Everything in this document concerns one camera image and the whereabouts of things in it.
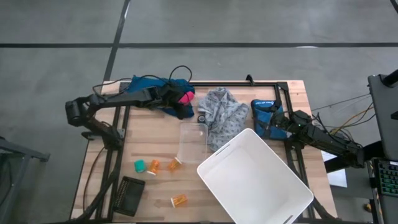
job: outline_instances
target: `concrete floor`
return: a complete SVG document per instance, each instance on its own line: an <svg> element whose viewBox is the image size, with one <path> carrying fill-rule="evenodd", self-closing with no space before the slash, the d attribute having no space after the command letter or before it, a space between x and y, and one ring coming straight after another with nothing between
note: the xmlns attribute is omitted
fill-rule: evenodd
<svg viewBox="0 0 398 224"><path fill-rule="evenodd" d="M123 2L0 0L0 44L112 43ZM388 0L135 0L121 42L394 42L397 21ZM31 163L10 223L68 218L87 142L67 124L64 103L102 82L110 51L0 48L0 135L51 153ZM398 48L119 49L111 80L165 77L180 64L194 80L301 79L318 108L368 93L366 77L391 73L396 58ZM350 103L320 110L324 123L341 124L370 98ZM361 144L380 138L375 119L350 131ZM366 172L347 176L348 189L332 188L339 216L370 220L360 199Z"/></svg>

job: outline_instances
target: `blue bag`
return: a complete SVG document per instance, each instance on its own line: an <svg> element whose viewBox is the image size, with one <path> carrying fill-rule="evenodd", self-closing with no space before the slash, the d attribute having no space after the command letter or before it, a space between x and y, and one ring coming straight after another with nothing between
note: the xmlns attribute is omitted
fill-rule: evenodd
<svg viewBox="0 0 398 224"><path fill-rule="evenodd" d="M134 75L132 77L131 83L127 89L127 92L132 93L136 90L140 90L140 89L147 88L150 86L162 87L168 81L169 81L169 79L166 79L166 78L162 78L162 79L153 79L153 78L146 78L146 77L141 78L141 77L137 77ZM174 85L178 85L184 93L186 93L188 91L195 93L194 87L184 79L176 79L176 80L171 79L170 82L172 82ZM189 103L187 106L185 106L185 108L186 108L185 118L193 117L194 113L193 113L192 105ZM159 108L159 109L169 115L177 116L177 112L173 108Z"/></svg>
<svg viewBox="0 0 398 224"><path fill-rule="evenodd" d="M285 140L287 139L286 132L275 126L268 127L269 120L272 116L271 108L274 105L274 100L252 100L251 108L253 111L254 131L264 139ZM284 109L281 105L275 113L283 113Z"/></svg>

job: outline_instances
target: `gray patterned cloth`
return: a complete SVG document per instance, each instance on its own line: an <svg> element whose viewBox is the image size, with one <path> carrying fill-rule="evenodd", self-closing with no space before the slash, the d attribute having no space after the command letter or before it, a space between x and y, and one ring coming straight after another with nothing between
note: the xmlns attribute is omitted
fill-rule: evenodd
<svg viewBox="0 0 398 224"><path fill-rule="evenodd" d="M207 143L211 150L217 151L244 129L249 106L237 102L226 88L218 87L199 101L198 111L205 113Z"/></svg>

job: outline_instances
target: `white plastic bin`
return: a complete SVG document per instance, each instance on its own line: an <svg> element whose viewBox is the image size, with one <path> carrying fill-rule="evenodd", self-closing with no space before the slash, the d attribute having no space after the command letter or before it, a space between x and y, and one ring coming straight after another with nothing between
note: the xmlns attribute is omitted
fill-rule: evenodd
<svg viewBox="0 0 398 224"><path fill-rule="evenodd" d="M198 174L237 224L289 224L313 194L251 129L198 167Z"/></svg>

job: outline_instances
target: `blue cloth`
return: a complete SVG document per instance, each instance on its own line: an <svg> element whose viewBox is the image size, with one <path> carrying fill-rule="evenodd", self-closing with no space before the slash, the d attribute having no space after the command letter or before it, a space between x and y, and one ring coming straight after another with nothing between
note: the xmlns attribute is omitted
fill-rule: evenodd
<svg viewBox="0 0 398 224"><path fill-rule="evenodd" d="M137 77L134 75L132 77L131 83L126 91L128 93L132 93L134 91L141 90L143 88L147 88L150 86L162 87L163 85L165 85L165 82L168 82L168 81L169 81L169 79L167 79L167 78L162 78L161 80L159 80L157 78L156 79L155 78L146 78L146 77L141 78L141 77ZM176 80L171 79L170 82L175 85L180 86L184 93L189 92L189 91L191 91L192 93L195 93L194 87L191 86L189 84L189 82L187 82L184 79L176 79ZM194 115L192 105L188 104L185 107L187 109L187 118L191 118ZM169 115L177 116L177 113L175 112L175 110L173 108L159 108L159 109Z"/></svg>
<svg viewBox="0 0 398 224"><path fill-rule="evenodd" d="M261 111L259 109L269 108L273 104L274 104L274 100L253 100L252 101L253 115L255 116L256 119L258 119L266 124L269 124L269 120L271 119L272 113ZM283 109L283 106L281 105L275 113L283 113L283 111L284 111L284 109ZM264 126L261 126L260 124L256 123L256 125L254 127L254 131L259 136L263 136L264 135ZM279 129L275 126L271 126L270 131L271 131L271 135L269 136L269 139L273 139L273 140L287 139L286 132L282 129Z"/></svg>

